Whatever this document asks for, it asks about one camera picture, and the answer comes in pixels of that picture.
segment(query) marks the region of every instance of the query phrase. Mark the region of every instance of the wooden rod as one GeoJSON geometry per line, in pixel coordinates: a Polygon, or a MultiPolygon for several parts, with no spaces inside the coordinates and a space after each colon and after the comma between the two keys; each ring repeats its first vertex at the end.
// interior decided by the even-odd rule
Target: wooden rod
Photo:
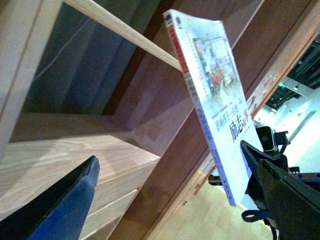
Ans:
{"type": "Polygon", "coordinates": [[[158,47],[152,41],[141,35],[132,27],[125,24],[119,18],[105,10],[102,6],[94,2],[93,0],[64,0],[64,2],[89,18],[95,20],[111,31],[124,37],[131,43],[146,50],[153,56],[161,59],[167,64],[171,65],[175,69],[182,71],[179,61],[171,56],[169,53],[158,47]]]}

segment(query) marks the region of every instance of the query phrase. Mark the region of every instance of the wooden shelf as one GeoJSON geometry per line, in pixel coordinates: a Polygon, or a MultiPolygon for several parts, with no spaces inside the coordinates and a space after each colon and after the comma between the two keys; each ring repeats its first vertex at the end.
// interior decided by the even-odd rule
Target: wooden shelf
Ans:
{"type": "MultiPolygon", "coordinates": [[[[0,219],[30,202],[92,155],[99,159],[100,173],[88,219],[132,193],[119,211],[112,212],[112,219],[122,216],[160,159],[130,144],[131,140],[132,134],[109,117],[22,114],[0,164],[0,219]]],[[[83,239],[106,222],[92,224],[90,229],[84,225],[83,239]]]]}

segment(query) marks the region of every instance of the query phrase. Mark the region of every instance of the wooden floor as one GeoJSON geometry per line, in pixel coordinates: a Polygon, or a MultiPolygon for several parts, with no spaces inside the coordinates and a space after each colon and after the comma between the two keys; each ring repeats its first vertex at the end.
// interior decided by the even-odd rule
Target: wooden floor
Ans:
{"type": "Polygon", "coordinates": [[[242,212],[241,207],[229,206],[222,190],[206,183],[153,240],[272,239],[271,231],[260,222],[244,222],[242,212]]]}

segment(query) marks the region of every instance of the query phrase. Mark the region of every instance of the wooden bookshelf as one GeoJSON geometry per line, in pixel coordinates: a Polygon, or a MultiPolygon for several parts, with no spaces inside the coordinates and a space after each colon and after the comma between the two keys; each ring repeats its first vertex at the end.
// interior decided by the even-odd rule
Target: wooden bookshelf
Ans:
{"type": "MultiPolygon", "coordinates": [[[[147,239],[174,211],[171,206],[188,195],[186,188],[199,184],[196,173],[209,155],[180,66],[164,26],[151,42],[92,0],[65,0],[148,53],[110,117],[39,113],[19,117],[62,2],[0,4],[0,20],[5,23],[0,26],[0,176],[5,183],[0,201],[6,200],[8,207],[7,211],[1,207],[1,218],[92,154],[102,161],[103,174],[89,216],[102,210],[110,218],[83,233],[82,239],[108,238],[118,223],[110,239],[147,239]],[[101,201],[106,198],[104,190],[111,197],[101,201]],[[116,202],[117,214],[112,215],[107,206],[116,202]]],[[[224,21],[243,90],[249,102],[254,98],[252,115],[320,27],[319,0],[175,0],[172,8],[224,21]]]]}

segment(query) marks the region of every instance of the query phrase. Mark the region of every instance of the book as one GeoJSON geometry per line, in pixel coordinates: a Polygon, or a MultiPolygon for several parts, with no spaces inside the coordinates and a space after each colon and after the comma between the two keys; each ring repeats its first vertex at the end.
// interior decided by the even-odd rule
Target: book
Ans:
{"type": "Polygon", "coordinates": [[[174,9],[163,18],[227,199],[238,206],[252,174],[240,141],[262,146],[223,22],[174,9]]]}

